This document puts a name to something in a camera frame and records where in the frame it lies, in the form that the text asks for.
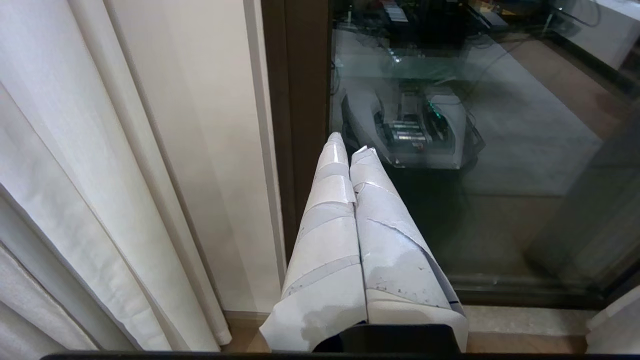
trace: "white curtain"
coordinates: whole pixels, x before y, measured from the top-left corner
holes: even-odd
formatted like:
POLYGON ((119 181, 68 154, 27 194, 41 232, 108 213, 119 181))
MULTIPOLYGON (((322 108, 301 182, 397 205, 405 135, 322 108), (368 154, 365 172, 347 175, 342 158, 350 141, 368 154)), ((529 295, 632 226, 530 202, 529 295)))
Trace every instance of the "white curtain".
POLYGON ((640 354, 640 286, 588 323, 588 354, 640 354))
POLYGON ((230 334, 104 3, 0 0, 0 19, 0 184, 31 231, 3 243, 24 268, 19 236, 60 258, 98 303, 73 317, 97 348, 219 350, 230 334))

